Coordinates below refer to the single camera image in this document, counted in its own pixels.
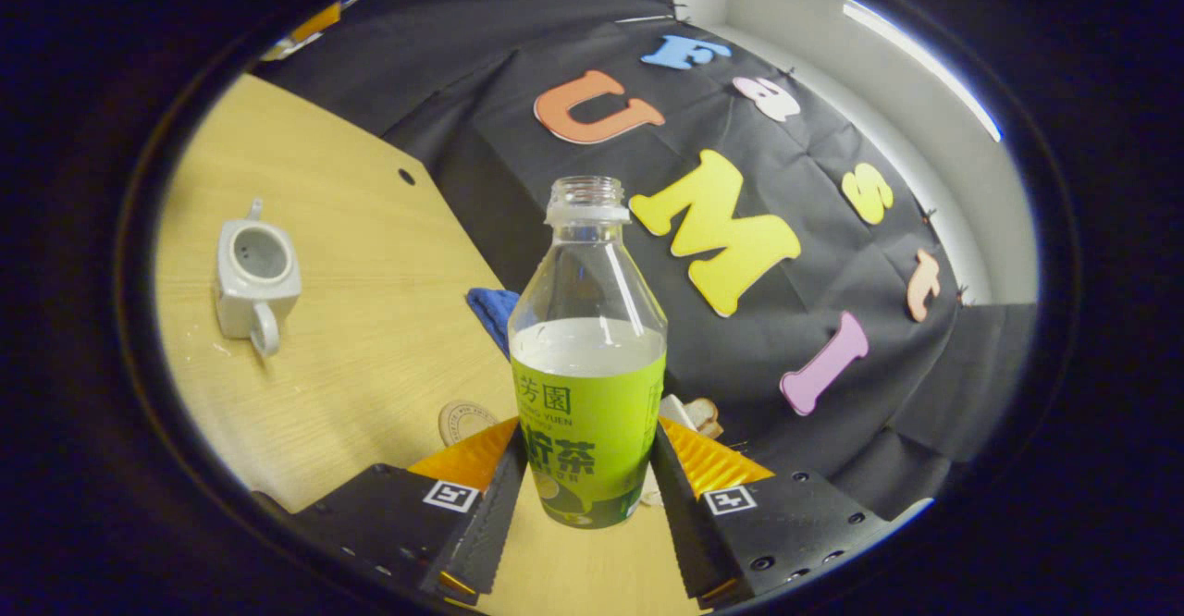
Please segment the blue towel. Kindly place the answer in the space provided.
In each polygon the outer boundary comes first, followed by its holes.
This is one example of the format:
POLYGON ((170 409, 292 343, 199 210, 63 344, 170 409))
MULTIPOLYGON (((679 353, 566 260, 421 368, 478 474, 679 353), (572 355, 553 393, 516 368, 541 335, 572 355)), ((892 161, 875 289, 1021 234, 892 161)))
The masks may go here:
POLYGON ((509 359, 509 317, 519 302, 516 291, 472 288, 465 300, 480 325, 491 336, 502 354, 509 359))

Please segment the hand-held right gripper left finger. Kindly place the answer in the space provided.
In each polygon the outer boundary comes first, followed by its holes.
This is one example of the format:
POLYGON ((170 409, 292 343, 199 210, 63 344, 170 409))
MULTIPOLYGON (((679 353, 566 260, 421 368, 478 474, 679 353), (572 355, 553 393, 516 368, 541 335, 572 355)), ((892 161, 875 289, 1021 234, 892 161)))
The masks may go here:
POLYGON ((390 592, 476 604, 493 592, 525 479, 517 421, 507 421, 490 448, 466 462, 485 466, 484 486, 445 467, 378 463, 292 513, 292 527, 390 592))

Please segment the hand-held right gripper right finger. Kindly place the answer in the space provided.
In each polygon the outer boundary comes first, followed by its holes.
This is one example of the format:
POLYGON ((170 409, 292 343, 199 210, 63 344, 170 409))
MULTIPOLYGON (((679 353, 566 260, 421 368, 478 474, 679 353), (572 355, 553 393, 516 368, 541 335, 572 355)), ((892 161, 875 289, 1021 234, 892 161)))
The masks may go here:
POLYGON ((695 493, 675 447, 657 431, 651 464, 686 593, 727 610, 785 598, 894 532, 893 522, 809 471, 695 493))

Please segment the bread slice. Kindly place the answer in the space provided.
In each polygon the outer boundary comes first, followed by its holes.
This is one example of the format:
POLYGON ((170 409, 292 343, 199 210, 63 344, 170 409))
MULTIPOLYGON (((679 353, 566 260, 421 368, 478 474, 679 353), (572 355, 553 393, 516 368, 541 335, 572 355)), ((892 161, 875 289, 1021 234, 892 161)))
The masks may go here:
POLYGON ((699 397, 697 400, 686 402, 686 415, 688 415, 691 426, 699 435, 716 439, 723 434, 723 426, 719 422, 719 409, 713 400, 699 397))

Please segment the green label water bottle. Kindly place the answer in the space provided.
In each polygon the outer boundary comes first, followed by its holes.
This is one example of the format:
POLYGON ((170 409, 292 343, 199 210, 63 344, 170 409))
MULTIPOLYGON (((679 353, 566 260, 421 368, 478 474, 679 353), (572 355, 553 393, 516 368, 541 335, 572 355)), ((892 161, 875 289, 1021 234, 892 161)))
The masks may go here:
POLYGON ((551 519, 601 530, 633 515, 664 391, 667 315, 624 244, 624 190, 551 186, 551 246, 508 322, 525 450, 551 519))

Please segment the black backdrop cloth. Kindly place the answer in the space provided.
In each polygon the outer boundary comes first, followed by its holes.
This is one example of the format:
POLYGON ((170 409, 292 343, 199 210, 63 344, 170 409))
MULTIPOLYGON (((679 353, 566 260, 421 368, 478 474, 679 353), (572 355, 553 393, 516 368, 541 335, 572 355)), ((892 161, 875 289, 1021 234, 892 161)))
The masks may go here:
POLYGON ((870 0, 350 0, 255 72, 419 158, 514 291, 554 179, 688 190, 625 230, 668 385, 773 470, 887 519, 1011 413, 1040 300, 1018 159, 870 0))

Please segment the round wooden coaster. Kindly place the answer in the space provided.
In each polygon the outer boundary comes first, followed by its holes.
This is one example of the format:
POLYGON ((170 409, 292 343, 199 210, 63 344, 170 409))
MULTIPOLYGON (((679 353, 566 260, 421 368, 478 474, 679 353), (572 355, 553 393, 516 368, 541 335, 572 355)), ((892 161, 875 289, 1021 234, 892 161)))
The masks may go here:
POLYGON ((498 417, 495 417, 478 402, 445 402, 438 413, 440 442, 444 447, 452 447, 461 443, 462 439, 468 439, 490 429, 490 426, 495 426, 498 422, 498 417))

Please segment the white ceramic teacup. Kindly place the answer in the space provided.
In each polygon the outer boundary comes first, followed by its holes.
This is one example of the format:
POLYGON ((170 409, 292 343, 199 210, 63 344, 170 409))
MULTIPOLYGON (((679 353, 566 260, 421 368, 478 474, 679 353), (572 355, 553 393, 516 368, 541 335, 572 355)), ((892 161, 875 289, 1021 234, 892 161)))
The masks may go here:
POLYGON ((266 359, 302 294, 300 258, 282 227, 263 220, 257 195, 245 218, 225 222, 215 246, 215 317, 226 339, 249 339, 266 359))

